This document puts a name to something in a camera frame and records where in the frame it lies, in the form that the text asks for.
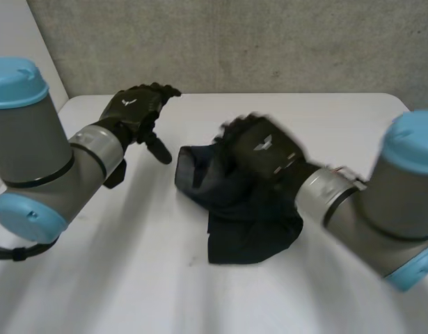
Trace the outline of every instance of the wall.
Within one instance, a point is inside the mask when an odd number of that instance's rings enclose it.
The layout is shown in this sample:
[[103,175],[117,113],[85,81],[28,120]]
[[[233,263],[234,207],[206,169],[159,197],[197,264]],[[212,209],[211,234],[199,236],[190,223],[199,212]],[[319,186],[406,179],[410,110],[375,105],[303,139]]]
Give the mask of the wall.
[[385,92],[428,106],[428,0],[29,0],[71,96]]

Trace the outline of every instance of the robotic hand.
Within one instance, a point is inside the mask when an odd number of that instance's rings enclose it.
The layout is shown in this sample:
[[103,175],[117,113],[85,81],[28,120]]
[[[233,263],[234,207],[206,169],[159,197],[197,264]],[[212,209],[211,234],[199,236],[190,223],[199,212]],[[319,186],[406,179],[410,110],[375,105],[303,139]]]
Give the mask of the robotic hand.
[[171,86],[135,86],[114,95],[100,119],[67,141],[39,69],[21,58],[0,58],[0,224],[38,245],[6,250],[0,260],[46,251],[95,192],[124,180],[124,154],[145,143],[163,164],[172,157],[153,132]]
[[306,221],[397,289],[428,273],[428,112],[393,121],[367,184],[347,168],[308,162],[293,137],[265,117],[225,125],[223,140],[238,166],[293,196]]
[[[157,160],[167,165],[172,162],[172,156],[157,138],[153,129],[162,107],[175,96],[181,96],[181,92],[172,86],[160,86],[157,83],[121,90],[113,96],[100,120],[93,125],[103,127],[115,134],[124,152],[132,143],[145,143]],[[79,145],[81,138],[86,136],[86,130],[88,128],[82,129],[70,140],[72,145],[75,147]],[[104,186],[112,189],[121,183],[124,180],[126,167],[127,164],[123,159],[108,176]]]

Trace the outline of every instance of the white table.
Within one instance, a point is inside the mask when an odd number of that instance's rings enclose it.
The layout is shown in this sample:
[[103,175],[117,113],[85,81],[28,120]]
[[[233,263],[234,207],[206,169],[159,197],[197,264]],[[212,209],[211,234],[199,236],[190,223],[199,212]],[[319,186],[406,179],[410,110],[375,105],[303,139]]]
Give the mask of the white table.
[[[67,135],[109,99],[71,99],[60,112]],[[399,294],[309,222],[259,265],[208,264],[207,212],[177,192],[176,156],[251,111],[291,129],[313,159],[367,177],[382,134],[407,109],[385,94],[172,99],[157,124],[172,165],[129,148],[125,181],[99,190],[54,248],[0,263],[0,334],[428,333],[428,276]],[[14,240],[0,229],[0,241]]]

